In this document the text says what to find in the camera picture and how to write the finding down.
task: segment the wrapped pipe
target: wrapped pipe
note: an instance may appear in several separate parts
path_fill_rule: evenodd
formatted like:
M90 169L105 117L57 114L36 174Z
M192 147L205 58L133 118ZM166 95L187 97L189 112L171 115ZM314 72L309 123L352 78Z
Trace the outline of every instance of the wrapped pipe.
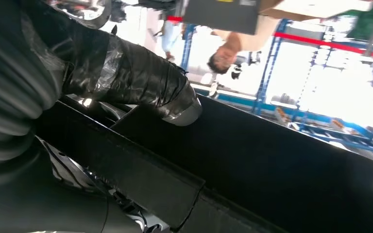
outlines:
M45 4L37 5L44 14L36 6L26 7L34 28L50 50L69 64L64 94L111 105L142 104L178 126L199 117L202 107L183 69L140 45L85 27Z

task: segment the black plastic cover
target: black plastic cover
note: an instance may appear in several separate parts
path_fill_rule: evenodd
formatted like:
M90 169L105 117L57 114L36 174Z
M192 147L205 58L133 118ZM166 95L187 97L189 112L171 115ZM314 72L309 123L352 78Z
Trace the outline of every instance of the black plastic cover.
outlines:
M173 228L188 217L203 187L203 180L61 102L36 124L40 138Z
M35 140L0 164L0 233L42 231L140 233L114 199L58 182L48 152Z
M113 129L202 178L214 195L288 232L373 233L372 160L214 100L200 101L202 116L186 127L138 108ZM197 207L183 233L228 211ZM206 232L238 232L224 221L211 220Z

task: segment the gray box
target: gray box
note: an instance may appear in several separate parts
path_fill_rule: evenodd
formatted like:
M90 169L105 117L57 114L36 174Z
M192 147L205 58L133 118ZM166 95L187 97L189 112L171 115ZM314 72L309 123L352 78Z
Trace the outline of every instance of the gray box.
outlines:
M189 0L184 22L254 35L259 0Z

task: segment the person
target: person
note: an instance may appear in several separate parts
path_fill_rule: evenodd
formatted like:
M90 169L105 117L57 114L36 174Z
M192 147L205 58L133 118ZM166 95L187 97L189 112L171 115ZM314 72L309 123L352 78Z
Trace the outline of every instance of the person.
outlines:
M258 16L255 35L214 30L225 43L209 58L209 68L218 74L225 74L237 59L240 51L260 51L275 29L280 19L270 16Z
M168 61L174 62L175 57L172 55L171 50L175 45L182 32L182 23L172 22L166 20L162 29L162 50L165 52L165 57Z

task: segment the red stripe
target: red stripe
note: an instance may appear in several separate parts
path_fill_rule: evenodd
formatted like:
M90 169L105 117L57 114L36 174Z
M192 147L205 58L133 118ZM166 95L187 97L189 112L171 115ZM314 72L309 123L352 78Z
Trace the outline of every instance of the red stripe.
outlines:
M183 18L177 17L177 16L168 16L167 20L172 21L172 22L182 22Z
M303 36L291 35L291 34L287 34L287 33L276 32L274 35L278 36L278 37L281 37L281 38L284 38L284 39L296 40L296 41L306 42L306 43L314 44L314 45L329 46L329 47L332 47L334 49L351 51L351 52L356 52L356 53L359 53L359 54L363 54L365 52L365 50L360 50L359 48L355 48L355 47L348 46L348 45L342 45L342 44L338 44L338 43L334 43L334 42L326 42L326 41L322 41L322 40L316 40L316 39L311 39L311 38L307 38L307 37L303 37Z

